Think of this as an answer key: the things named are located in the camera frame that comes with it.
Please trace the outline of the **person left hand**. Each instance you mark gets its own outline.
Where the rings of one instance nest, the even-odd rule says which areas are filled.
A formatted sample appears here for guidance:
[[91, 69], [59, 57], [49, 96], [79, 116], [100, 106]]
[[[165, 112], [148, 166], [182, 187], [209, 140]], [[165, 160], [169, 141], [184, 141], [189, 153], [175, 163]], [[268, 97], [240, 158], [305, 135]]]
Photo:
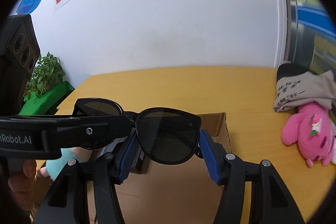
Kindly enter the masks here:
[[17, 205], [29, 211], [34, 205], [34, 184], [37, 172], [36, 160], [24, 160], [22, 170], [8, 179], [10, 194]]

